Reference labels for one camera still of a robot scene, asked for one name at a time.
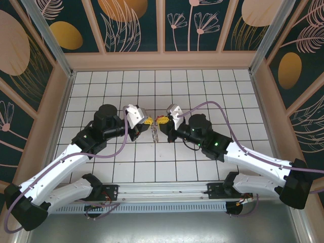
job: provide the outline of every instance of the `enclosure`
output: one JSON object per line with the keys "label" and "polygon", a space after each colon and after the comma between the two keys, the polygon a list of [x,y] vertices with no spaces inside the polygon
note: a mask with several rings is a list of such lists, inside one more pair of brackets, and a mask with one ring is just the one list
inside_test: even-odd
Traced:
{"label": "enclosure", "polygon": [[[181,139],[168,143],[157,122],[158,142],[151,129],[134,142],[128,137],[119,155],[92,158],[60,183],[91,173],[118,186],[124,212],[100,223],[65,209],[16,234],[3,224],[5,188],[61,155],[103,104],[115,106],[121,119],[125,105],[138,105],[155,121],[171,104],[185,113],[215,101],[246,148],[324,170],[323,16],[323,0],[2,0],[0,241],[322,242],[323,193],[309,194],[303,210],[261,196],[260,208],[244,220],[205,210],[231,201],[209,199],[208,183],[223,182],[229,172],[259,174],[209,159]],[[194,114],[233,138],[217,106]],[[115,153],[123,140],[110,139],[99,155]],[[311,190],[323,189],[322,174],[311,176]],[[176,209],[127,208],[148,204]],[[177,208],[183,204],[204,209],[184,212]],[[142,228],[131,229],[129,221]],[[18,227],[11,215],[9,228]]]}

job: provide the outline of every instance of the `grid tile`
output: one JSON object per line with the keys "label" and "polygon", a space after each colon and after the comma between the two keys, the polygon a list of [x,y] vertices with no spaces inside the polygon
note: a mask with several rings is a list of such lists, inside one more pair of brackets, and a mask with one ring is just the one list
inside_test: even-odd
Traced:
{"label": "grid tile", "polygon": [[[231,127],[239,142],[250,149],[272,156],[258,102],[247,70],[157,70],[79,72],[72,89],[56,156],[71,139],[93,120],[102,104],[112,104],[124,118],[122,107],[138,104],[155,118],[166,115],[166,108],[176,103],[183,112],[208,101],[226,108]],[[205,114],[213,130],[231,137],[225,119],[213,104],[205,105],[194,114]],[[151,129],[142,133],[136,142],[127,137],[125,149],[113,158],[93,158],[63,180],[70,183],[82,175],[93,173],[103,183],[173,182],[224,180],[237,166],[208,159],[201,149],[193,151],[178,139],[169,144],[159,129],[159,142],[152,141]],[[124,137],[107,141],[100,155],[117,151]],[[246,168],[240,172],[257,175]]]}

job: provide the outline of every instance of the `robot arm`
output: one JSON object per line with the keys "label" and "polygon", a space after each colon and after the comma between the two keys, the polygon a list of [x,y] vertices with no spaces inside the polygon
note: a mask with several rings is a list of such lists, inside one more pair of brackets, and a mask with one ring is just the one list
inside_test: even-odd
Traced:
{"label": "robot arm", "polygon": [[[296,209],[305,207],[312,184],[310,175],[281,168],[281,166],[307,168],[305,162],[296,159],[292,163],[271,158],[247,148],[244,148],[247,151],[245,153],[231,138],[213,131],[212,123],[206,119],[204,114],[192,115],[186,124],[183,117],[178,118],[178,115],[183,113],[176,104],[169,106],[167,114],[165,117],[158,118],[157,123],[160,130],[168,136],[169,143],[181,138],[199,146],[202,153],[210,159],[244,166],[262,176],[246,176],[231,172],[223,184],[225,191],[279,196],[280,200],[290,207]],[[279,167],[262,162],[250,154],[273,162]]]}
{"label": "robot arm", "polygon": [[[146,131],[150,124],[145,109],[129,105],[127,108],[128,134],[132,141]],[[112,105],[103,105],[94,114],[91,121],[76,137],[72,143],[53,162],[46,166],[37,175],[23,182],[20,186],[11,184],[5,189],[7,208],[25,189],[30,190],[18,201],[12,210],[13,216],[25,230],[33,230],[38,227],[55,209],[66,205],[76,199],[86,198],[90,194],[94,196],[101,193],[102,183],[93,175],[87,174],[77,182],[54,190],[61,181],[76,168],[86,163],[92,157],[86,155],[72,156],[65,161],[62,158],[73,153],[97,154],[107,146],[107,141],[125,134],[125,120],[117,116],[117,109]],[[57,166],[51,169],[37,184],[31,184],[57,162]]]}

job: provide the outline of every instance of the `decorative wallpaper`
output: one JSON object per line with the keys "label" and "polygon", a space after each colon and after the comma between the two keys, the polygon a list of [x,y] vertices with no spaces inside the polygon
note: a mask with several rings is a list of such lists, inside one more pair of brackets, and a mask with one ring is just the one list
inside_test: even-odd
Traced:
{"label": "decorative wallpaper", "polygon": [[273,43],[272,43],[272,45],[270,46],[270,48],[269,48],[267,54],[265,55],[265,58],[266,58],[266,59],[268,59],[268,57],[269,57],[269,55],[271,54],[271,52],[272,52],[274,46],[275,46],[276,43],[277,43],[277,40],[278,40],[279,37],[282,35],[283,31],[285,30],[286,26],[288,25],[289,21],[291,20],[293,14],[294,14],[295,11],[296,11],[296,8],[297,8],[298,5],[300,4],[300,1],[301,1],[301,0],[296,0],[296,1],[295,1],[295,4],[294,4],[292,10],[290,11],[290,13],[289,13],[289,15],[288,15],[288,17],[287,17],[285,23],[283,24],[281,30],[280,30],[279,33],[277,34],[275,40],[273,41]]}
{"label": "decorative wallpaper", "polygon": [[[324,86],[290,116],[308,166],[324,170]],[[314,179],[321,174],[311,173]]]}
{"label": "decorative wallpaper", "polygon": [[91,0],[106,52],[156,52],[155,0]]}
{"label": "decorative wallpaper", "polygon": [[165,51],[215,51],[229,0],[166,0]]}
{"label": "decorative wallpaper", "polygon": [[38,110],[53,67],[9,3],[0,5],[0,81]]}
{"label": "decorative wallpaper", "polygon": [[64,53],[99,52],[81,0],[35,0],[35,3]]}
{"label": "decorative wallpaper", "polygon": [[[0,91],[0,183],[14,179],[34,120]],[[0,211],[4,197],[0,195]]]}
{"label": "decorative wallpaper", "polygon": [[324,1],[310,0],[269,67],[288,108],[324,72]]}
{"label": "decorative wallpaper", "polygon": [[239,0],[224,51],[256,51],[282,0]]}

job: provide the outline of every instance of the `flower illustration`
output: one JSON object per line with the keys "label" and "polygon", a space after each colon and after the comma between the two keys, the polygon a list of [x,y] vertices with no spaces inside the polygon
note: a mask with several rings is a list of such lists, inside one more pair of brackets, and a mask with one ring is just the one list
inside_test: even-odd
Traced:
{"label": "flower illustration", "polygon": [[197,51],[199,51],[200,35],[219,31],[219,25],[217,25],[217,13],[205,14],[203,18],[201,18],[201,13],[195,14],[194,23],[198,33]]}
{"label": "flower illustration", "polygon": [[189,0],[189,3],[191,6],[196,7],[199,5],[212,5],[212,4],[219,4],[223,2],[223,0],[213,0],[213,1],[207,1],[207,0]]}
{"label": "flower illustration", "polygon": [[185,21],[185,17],[182,14],[168,14],[168,21],[171,25],[172,28],[172,33],[173,33],[173,41],[174,41],[174,47],[176,48],[176,51],[178,51],[177,44],[176,44],[176,37],[174,34],[174,30],[177,28],[182,28],[188,25],[188,22]]}
{"label": "flower illustration", "polygon": [[8,102],[8,107],[4,101],[0,101],[0,131],[7,132],[10,130],[10,123],[14,115],[15,106]]}

